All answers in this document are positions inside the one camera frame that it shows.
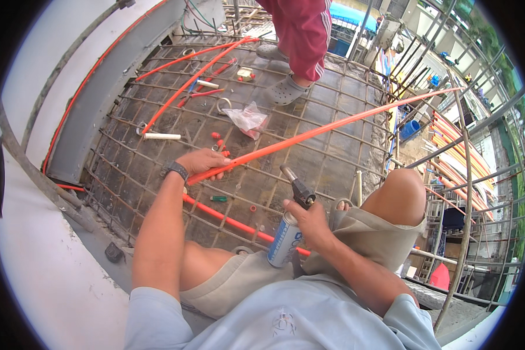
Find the t-shirt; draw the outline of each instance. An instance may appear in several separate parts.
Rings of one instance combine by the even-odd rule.
[[[441,349],[432,319],[401,294],[381,319],[340,286],[303,276],[268,284],[193,336],[181,304],[138,287],[130,294],[125,349]]]

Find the watch strap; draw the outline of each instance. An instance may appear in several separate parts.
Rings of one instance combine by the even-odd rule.
[[[174,171],[174,172],[177,172],[179,175],[181,175],[181,177],[183,178],[183,180],[185,182],[187,182],[187,179],[189,178],[189,172],[187,172],[187,170],[185,169],[184,166],[182,166],[181,164],[175,162],[175,161],[172,161],[171,163],[169,163],[169,165],[167,166],[167,173],[166,173],[166,176],[167,174],[170,172],[170,171]]]

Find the plastic bag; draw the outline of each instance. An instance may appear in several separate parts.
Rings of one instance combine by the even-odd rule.
[[[266,124],[266,114],[260,113],[257,104],[253,101],[245,109],[222,109],[231,121],[250,138],[256,140]]]

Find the blue barrel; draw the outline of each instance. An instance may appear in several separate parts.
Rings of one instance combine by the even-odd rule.
[[[420,129],[420,124],[418,124],[418,122],[415,120],[411,120],[410,122],[407,122],[406,124],[404,124],[399,134],[401,141],[406,140],[410,135],[412,135],[418,129]]]

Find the beige shorts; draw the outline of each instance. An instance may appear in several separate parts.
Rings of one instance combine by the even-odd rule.
[[[405,261],[418,234],[426,227],[426,216],[418,226],[393,225],[359,208],[350,211],[333,233],[358,254],[395,271]],[[230,312],[261,287],[294,278],[292,264],[278,269],[269,264],[265,251],[232,257],[206,282],[180,293],[181,301],[212,318]],[[327,274],[346,284],[344,278],[319,254],[313,252],[303,264],[308,275]]]

